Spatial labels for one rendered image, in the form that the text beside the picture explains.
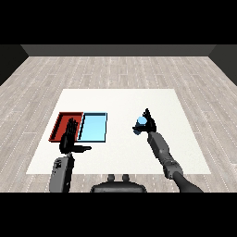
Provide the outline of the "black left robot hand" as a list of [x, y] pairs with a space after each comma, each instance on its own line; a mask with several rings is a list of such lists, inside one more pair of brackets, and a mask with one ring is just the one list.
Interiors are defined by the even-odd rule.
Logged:
[[91, 150], [91, 146], [75, 145], [75, 135], [78, 127], [78, 122], [70, 118], [66, 127], [66, 131], [61, 136], [59, 150], [62, 154], [83, 153]]

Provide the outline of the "red shallow open box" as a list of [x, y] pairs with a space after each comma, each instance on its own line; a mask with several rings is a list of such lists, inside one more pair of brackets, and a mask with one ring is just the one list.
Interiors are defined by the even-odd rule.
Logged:
[[52, 129], [48, 141], [51, 143], [59, 143], [61, 141], [62, 135], [66, 132], [69, 119], [74, 119], [78, 123], [75, 134], [75, 141], [78, 141], [78, 133], [80, 130], [82, 116], [82, 112], [60, 112], [57, 116], [54, 128]]

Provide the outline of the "small blue can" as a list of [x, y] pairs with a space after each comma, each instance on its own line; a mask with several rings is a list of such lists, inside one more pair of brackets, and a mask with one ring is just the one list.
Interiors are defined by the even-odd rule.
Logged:
[[133, 129], [133, 132], [136, 134], [136, 135], [140, 135], [141, 132], [137, 130], [137, 127], [142, 127], [146, 124], [147, 122], [147, 119], [145, 117], [138, 117], [137, 118], [137, 121], [136, 121], [136, 124], [134, 126], [134, 129]]

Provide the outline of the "light blue shallow open box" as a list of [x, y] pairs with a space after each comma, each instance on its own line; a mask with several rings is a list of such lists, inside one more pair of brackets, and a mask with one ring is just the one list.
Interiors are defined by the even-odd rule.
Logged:
[[104, 143], [106, 141], [106, 112], [85, 112], [82, 117], [79, 143]]

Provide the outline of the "dark grey robot body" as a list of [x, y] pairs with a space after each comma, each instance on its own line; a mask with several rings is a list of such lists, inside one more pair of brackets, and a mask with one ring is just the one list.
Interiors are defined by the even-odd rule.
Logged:
[[107, 181], [92, 187], [91, 193], [146, 193], [143, 185], [130, 181], [128, 174], [122, 175], [122, 181], [115, 181], [115, 175], [109, 174]]

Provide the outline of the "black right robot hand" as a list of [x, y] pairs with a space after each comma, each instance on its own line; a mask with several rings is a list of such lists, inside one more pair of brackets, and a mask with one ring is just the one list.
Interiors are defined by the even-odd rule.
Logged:
[[147, 133], [151, 131], [156, 132], [156, 123], [154, 119], [151, 117], [151, 114], [148, 108], [143, 112], [142, 117], [145, 117], [147, 119], [147, 122], [144, 126], [137, 127], [137, 130], [140, 132], [146, 131]]

